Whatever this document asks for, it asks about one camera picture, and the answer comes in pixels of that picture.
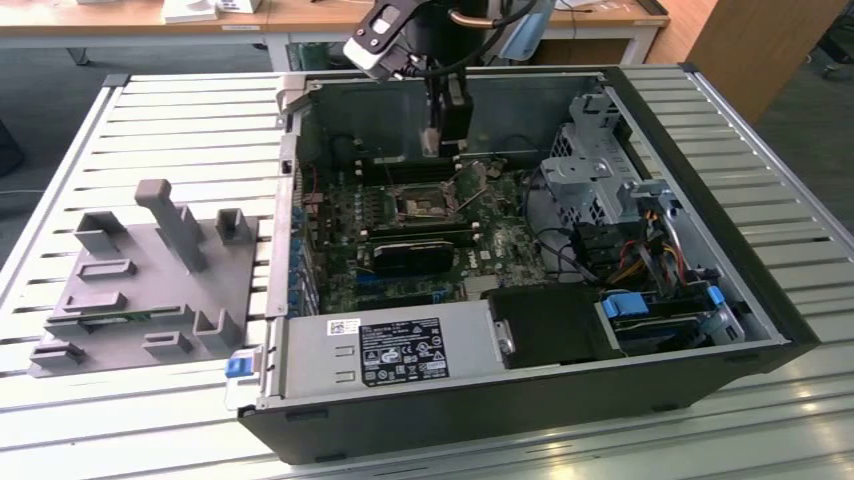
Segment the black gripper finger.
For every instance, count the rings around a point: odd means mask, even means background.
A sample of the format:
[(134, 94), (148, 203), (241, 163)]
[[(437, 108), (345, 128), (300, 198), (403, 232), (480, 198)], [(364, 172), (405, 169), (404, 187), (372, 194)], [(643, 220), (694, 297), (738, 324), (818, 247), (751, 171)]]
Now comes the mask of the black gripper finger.
[(467, 91), (465, 75), (451, 73), (441, 80), (437, 105), (439, 154), (457, 155), (459, 143), (468, 137), (473, 101)]

